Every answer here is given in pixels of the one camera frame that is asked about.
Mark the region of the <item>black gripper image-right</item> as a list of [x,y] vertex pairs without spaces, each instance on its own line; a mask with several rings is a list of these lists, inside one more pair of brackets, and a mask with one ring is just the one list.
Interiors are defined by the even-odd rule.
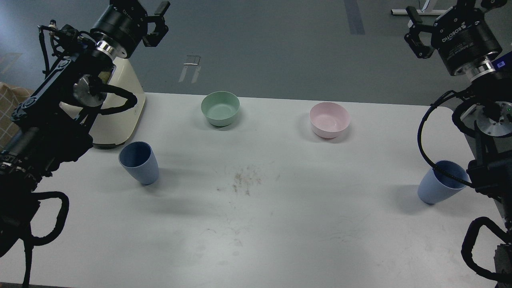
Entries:
[[[458,0],[433,26],[423,24],[413,6],[407,6],[406,13],[411,22],[404,35],[408,46],[420,59],[430,58],[437,50],[451,76],[461,75],[466,64],[485,58],[494,60],[503,51],[474,0]],[[431,46],[423,43],[421,33],[432,34]]]

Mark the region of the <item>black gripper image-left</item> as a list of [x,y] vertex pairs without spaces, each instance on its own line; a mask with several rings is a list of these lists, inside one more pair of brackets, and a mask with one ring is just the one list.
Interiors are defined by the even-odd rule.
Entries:
[[[168,33],[165,13],[170,1],[162,1],[153,15],[138,0],[110,0],[110,5],[91,29],[92,38],[105,40],[118,49],[118,57],[130,58],[143,41],[146,47],[157,47]],[[154,23],[154,30],[148,32],[148,24]]]

